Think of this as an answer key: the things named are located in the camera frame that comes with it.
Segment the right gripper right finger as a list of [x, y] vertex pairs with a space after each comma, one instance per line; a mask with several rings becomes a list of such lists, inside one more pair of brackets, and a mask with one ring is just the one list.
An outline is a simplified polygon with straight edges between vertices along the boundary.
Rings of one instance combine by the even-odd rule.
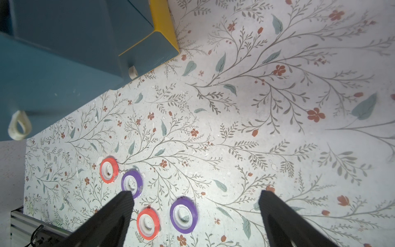
[[271, 247], [335, 247], [273, 192], [263, 190], [258, 201]]

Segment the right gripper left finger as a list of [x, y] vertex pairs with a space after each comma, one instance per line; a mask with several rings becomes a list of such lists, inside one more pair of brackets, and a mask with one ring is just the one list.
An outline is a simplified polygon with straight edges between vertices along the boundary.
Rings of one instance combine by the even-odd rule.
[[122, 247], [129, 228], [134, 199], [121, 191], [57, 247]]

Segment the teal three-drawer cabinet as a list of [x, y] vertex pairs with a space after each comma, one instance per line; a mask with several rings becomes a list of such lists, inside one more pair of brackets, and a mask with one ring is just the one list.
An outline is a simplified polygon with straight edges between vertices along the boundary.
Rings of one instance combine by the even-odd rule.
[[179, 52], [167, 1], [1, 1], [1, 140], [30, 138]]

